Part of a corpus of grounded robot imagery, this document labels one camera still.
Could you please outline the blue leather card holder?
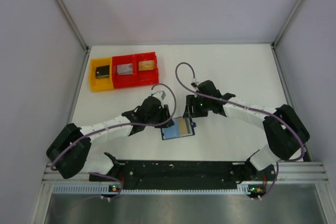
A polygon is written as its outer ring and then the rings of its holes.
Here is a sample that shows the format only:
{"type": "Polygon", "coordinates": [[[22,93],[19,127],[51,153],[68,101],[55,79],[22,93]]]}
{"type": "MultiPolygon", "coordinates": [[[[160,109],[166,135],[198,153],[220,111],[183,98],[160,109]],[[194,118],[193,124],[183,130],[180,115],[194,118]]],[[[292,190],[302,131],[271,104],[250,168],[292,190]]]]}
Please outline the blue leather card holder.
{"type": "Polygon", "coordinates": [[[196,123],[191,118],[173,118],[174,125],[162,128],[162,140],[172,140],[195,135],[196,123]]]}

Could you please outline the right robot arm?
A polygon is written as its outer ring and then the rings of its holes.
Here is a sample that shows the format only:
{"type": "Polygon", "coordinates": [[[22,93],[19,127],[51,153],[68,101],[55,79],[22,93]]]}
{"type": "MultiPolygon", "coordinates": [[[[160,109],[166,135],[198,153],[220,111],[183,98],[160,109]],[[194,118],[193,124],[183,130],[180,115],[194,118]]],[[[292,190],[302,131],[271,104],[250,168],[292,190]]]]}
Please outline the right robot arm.
{"type": "Polygon", "coordinates": [[[260,106],[239,99],[232,93],[221,94],[210,80],[192,82],[195,94],[187,95],[185,118],[207,117],[209,112],[242,120],[264,130],[267,144],[253,153],[246,164],[262,171],[278,161],[290,160],[297,151],[305,152],[310,134],[294,109],[260,106]]]}

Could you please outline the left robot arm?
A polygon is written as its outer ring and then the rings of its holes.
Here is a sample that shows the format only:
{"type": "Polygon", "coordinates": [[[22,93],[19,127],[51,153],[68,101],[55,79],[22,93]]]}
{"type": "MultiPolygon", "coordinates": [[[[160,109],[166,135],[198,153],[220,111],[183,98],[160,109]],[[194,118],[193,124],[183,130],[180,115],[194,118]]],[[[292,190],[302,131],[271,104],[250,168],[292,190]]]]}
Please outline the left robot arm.
{"type": "Polygon", "coordinates": [[[51,170],[58,171],[64,179],[79,173],[106,175],[119,162],[107,151],[97,154],[95,148],[115,138],[140,133],[148,126],[158,129],[173,126],[169,107],[162,102],[152,95],[140,106],[112,120],[88,126],[67,124],[46,151],[51,170]]]}

